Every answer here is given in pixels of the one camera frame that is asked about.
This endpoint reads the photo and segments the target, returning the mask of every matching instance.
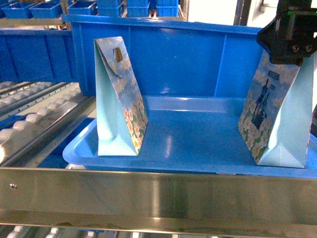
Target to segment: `black machine part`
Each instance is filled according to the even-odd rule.
[[[271,63],[301,66],[317,51],[317,9],[311,6],[312,0],[279,0],[276,17],[257,37]]]

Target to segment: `metal frame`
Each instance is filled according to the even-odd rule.
[[[250,13],[251,0],[238,0],[233,25],[246,26]]]
[[[317,234],[317,181],[309,179],[1,168],[0,189],[0,221],[8,225],[233,237]]]

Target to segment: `paper bag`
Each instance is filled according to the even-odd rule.
[[[316,105],[315,57],[301,67],[277,65],[263,52],[238,123],[258,165],[305,167]]]
[[[122,37],[95,40],[98,155],[138,155],[148,118]]]

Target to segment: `metal bolt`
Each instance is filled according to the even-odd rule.
[[[306,46],[306,51],[307,52],[310,52],[310,51],[312,51],[313,50],[313,46],[312,45],[307,45]]]
[[[296,45],[295,45],[295,46],[293,46],[293,48],[292,48],[292,49],[293,49],[293,51],[294,51],[294,52],[298,52],[298,51],[299,51],[299,47],[298,47],[298,46],[296,46]]]
[[[15,183],[10,183],[10,188],[11,189],[18,189],[18,185]]]

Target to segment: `blue plastic bin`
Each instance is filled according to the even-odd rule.
[[[96,15],[97,3],[95,1],[77,1],[67,9],[69,14]]]
[[[120,7],[98,7],[99,16],[113,16],[120,17],[124,13],[125,6],[121,4]]]
[[[128,17],[148,17],[150,3],[147,6],[130,7],[128,6]]]
[[[32,13],[29,8],[35,4],[36,3],[31,2],[17,2],[2,7],[2,10],[9,19],[32,18]]]
[[[123,37],[140,90],[148,95],[246,97],[263,51],[256,43],[259,28],[69,14],[62,19],[72,24],[80,88],[91,96],[97,38]]]
[[[158,16],[178,16],[178,6],[157,6]]]
[[[69,30],[0,29],[0,52],[0,81],[78,81]]]
[[[58,18],[62,14],[61,5],[56,2],[43,2],[29,8],[34,18]]]
[[[0,5],[0,18],[4,18],[5,17],[5,13],[4,13],[2,8],[6,7],[8,5],[9,5],[9,3],[5,3],[5,4]]]
[[[51,0],[51,2],[56,2],[56,3],[60,3],[60,0]],[[73,4],[72,0],[68,0],[68,5],[71,6]]]
[[[123,4],[123,0],[97,0],[98,7],[120,7]]]
[[[178,0],[156,0],[157,6],[178,6]]]
[[[157,8],[157,1],[156,0],[149,0],[150,7],[149,10],[154,10]]]
[[[146,7],[149,0],[127,0],[128,7]]]

